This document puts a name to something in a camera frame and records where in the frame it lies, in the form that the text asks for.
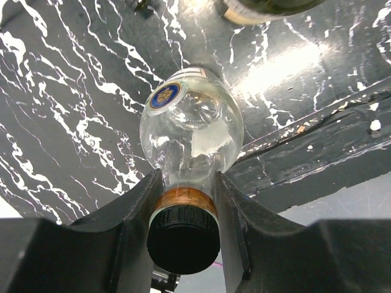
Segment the dark green wine bottle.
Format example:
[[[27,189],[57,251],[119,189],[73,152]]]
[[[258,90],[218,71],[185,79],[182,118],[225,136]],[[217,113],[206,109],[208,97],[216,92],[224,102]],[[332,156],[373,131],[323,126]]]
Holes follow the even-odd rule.
[[[304,13],[324,0],[220,0],[214,6],[226,20],[239,25],[263,24]]]

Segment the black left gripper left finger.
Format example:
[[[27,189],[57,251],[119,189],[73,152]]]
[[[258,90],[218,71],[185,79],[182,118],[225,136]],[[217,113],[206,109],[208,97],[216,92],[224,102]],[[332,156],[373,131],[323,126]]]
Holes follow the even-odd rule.
[[[102,208],[58,225],[1,220],[2,292],[148,292],[148,221],[162,191],[159,170]]]

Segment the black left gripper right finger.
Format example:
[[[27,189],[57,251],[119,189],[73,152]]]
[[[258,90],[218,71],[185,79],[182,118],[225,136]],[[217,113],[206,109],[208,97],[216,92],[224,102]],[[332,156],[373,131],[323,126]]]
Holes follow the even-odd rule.
[[[227,292],[389,292],[390,220],[292,222],[213,183]]]

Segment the clear round glass bottle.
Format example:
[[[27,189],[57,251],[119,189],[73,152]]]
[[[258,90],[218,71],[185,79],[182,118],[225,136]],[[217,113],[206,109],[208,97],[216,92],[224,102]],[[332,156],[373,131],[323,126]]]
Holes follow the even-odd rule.
[[[241,151],[240,109],[216,74],[193,66],[153,91],[139,129],[144,155],[163,179],[149,220],[149,255],[170,273],[201,272],[221,247],[213,181]]]

